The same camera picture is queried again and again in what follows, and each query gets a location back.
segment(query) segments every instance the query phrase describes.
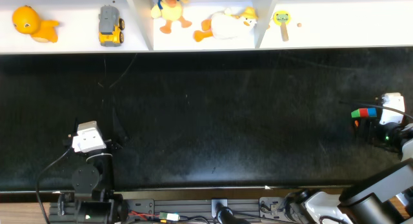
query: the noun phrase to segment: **wooden floor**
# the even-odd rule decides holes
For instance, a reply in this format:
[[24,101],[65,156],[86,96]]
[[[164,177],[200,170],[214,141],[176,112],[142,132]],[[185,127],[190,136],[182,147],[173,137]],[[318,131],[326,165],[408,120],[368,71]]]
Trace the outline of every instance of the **wooden floor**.
[[[226,189],[226,190],[191,190],[191,191],[157,191],[157,192],[125,192],[125,199],[211,199],[226,197],[228,199],[259,199],[263,196],[285,196],[292,190],[254,190],[254,189]],[[339,194],[341,189],[326,189],[329,194]],[[404,206],[397,198],[390,200],[404,218],[408,217]],[[49,203],[44,203],[48,214]],[[0,203],[0,224],[44,224],[45,220],[38,203]]]

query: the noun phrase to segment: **yellow plush duck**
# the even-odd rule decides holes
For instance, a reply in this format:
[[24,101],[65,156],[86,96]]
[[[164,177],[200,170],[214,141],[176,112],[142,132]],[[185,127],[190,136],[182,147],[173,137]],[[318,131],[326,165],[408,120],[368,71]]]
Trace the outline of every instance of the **yellow plush duck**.
[[258,16],[252,7],[247,7],[241,15],[233,15],[231,9],[217,12],[211,19],[201,23],[202,31],[194,32],[197,42],[206,37],[214,36],[216,39],[232,39],[249,33],[257,23]]
[[166,25],[160,28],[162,33],[170,34],[170,27],[174,21],[180,21],[182,28],[188,28],[192,25],[192,22],[183,18],[183,8],[180,1],[185,4],[189,2],[189,0],[158,0],[157,4],[152,8],[150,14],[153,18],[162,16],[166,20]]
[[22,6],[13,13],[15,29],[22,34],[30,34],[35,41],[40,43],[57,42],[54,30],[59,25],[57,21],[44,21],[30,6]]

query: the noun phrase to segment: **blue scarf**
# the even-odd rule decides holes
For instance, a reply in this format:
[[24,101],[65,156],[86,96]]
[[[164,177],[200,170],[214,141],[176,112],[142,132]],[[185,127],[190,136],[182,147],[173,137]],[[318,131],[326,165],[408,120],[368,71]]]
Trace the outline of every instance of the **blue scarf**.
[[157,6],[159,7],[160,10],[163,9],[163,7],[162,7],[162,5],[161,5],[161,1],[162,1],[162,0],[157,0]]

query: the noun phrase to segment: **orange beak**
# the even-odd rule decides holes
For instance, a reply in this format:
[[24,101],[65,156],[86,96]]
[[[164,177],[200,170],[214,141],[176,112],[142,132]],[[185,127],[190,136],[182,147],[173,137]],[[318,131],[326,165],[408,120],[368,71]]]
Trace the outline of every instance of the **orange beak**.
[[169,7],[173,8],[176,6],[176,0],[165,0]]

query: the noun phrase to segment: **yellow hat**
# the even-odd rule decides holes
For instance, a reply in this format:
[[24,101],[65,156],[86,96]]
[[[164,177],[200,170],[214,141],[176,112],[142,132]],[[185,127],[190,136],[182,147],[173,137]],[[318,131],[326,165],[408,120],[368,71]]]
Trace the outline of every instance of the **yellow hat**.
[[258,16],[256,15],[256,10],[254,10],[254,8],[252,7],[247,7],[240,16],[250,19],[258,19]]

